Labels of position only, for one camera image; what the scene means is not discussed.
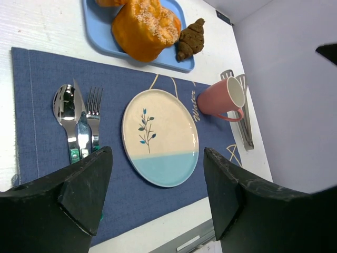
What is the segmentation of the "orange sugared bun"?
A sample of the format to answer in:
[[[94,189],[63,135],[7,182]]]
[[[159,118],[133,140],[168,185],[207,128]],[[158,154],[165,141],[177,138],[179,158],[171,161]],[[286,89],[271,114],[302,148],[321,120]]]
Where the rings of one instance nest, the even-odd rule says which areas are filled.
[[[180,19],[160,1],[128,1],[112,22],[112,34],[131,58],[148,63],[176,43]]]

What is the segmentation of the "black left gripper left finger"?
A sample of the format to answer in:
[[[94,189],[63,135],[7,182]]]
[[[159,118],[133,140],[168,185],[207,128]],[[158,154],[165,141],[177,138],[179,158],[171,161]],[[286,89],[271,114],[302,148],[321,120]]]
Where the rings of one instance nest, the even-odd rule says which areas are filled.
[[[101,220],[112,149],[1,192],[1,252],[88,252]]]

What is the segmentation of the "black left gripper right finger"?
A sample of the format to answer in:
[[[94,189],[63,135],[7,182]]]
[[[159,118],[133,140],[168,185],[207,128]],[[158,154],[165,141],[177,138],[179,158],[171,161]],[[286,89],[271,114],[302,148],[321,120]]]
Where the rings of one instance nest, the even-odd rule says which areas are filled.
[[[336,252],[336,187],[303,193],[205,148],[203,168],[223,252]]]

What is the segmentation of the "metal tongs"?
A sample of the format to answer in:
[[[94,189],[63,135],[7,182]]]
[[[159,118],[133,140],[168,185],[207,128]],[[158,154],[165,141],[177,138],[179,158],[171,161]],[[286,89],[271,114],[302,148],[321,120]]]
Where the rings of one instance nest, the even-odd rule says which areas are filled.
[[[247,88],[248,84],[246,82],[246,76],[245,74],[240,74],[235,77],[243,91],[244,91],[244,97],[245,97],[245,105],[242,107],[244,117],[241,121],[238,122],[240,134],[243,140],[243,145],[247,151],[254,149],[254,143],[252,138],[252,130],[251,130],[251,123],[250,123],[250,115],[249,115],[249,106],[247,101]]]

